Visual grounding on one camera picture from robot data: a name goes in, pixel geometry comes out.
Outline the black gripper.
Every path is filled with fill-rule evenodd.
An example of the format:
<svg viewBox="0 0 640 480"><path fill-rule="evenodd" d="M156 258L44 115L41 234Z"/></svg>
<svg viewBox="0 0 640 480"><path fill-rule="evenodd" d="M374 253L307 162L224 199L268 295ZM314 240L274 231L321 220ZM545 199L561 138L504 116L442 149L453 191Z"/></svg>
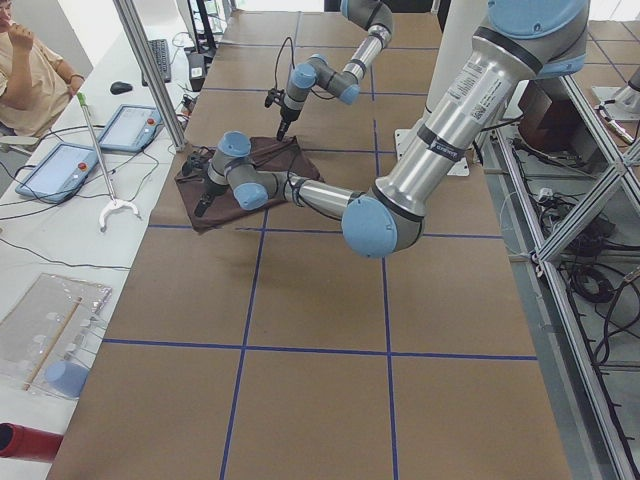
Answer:
<svg viewBox="0 0 640 480"><path fill-rule="evenodd" d="M282 141L292 122L296 121L300 116L300 110L292 108L283 103L280 107L281 121L276 132L276 139Z"/></svg>
<svg viewBox="0 0 640 480"><path fill-rule="evenodd" d="M216 197L222 196L226 193L225 184L214 182L209 177L204 179L203 185L204 192L194 209L194 215L196 217L202 217L206 213L210 207L210 200L214 200Z"/></svg>

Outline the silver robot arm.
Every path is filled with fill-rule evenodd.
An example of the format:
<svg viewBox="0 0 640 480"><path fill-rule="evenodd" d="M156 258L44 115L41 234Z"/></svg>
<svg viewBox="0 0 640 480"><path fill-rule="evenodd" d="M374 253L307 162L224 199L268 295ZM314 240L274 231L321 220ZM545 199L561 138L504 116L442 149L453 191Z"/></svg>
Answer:
<svg viewBox="0 0 640 480"><path fill-rule="evenodd" d="M290 125L300 117L309 94L315 88L347 105L353 104L361 91L361 83L374 59L390 43L394 20L390 8L382 1L343 1L341 14L362 28L366 36L345 59L341 68L333 67L322 53L315 53L298 63L289 74L287 85L269 90L265 105L280 107L280 124L276 139L284 139Z"/></svg>
<svg viewBox="0 0 640 480"><path fill-rule="evenodd" d="M581 69L588 13L585 1L473 2L448 85L429 91L383 175L373 169L390 149L381 134L410 113L425 62L445 55L436 18L381 1L345 1L339 15L239 15L196 109L217 142L196 226L258 212L266 229L294 231L306 209L361 256L409 248L428 197L516 86Z"/></svg>

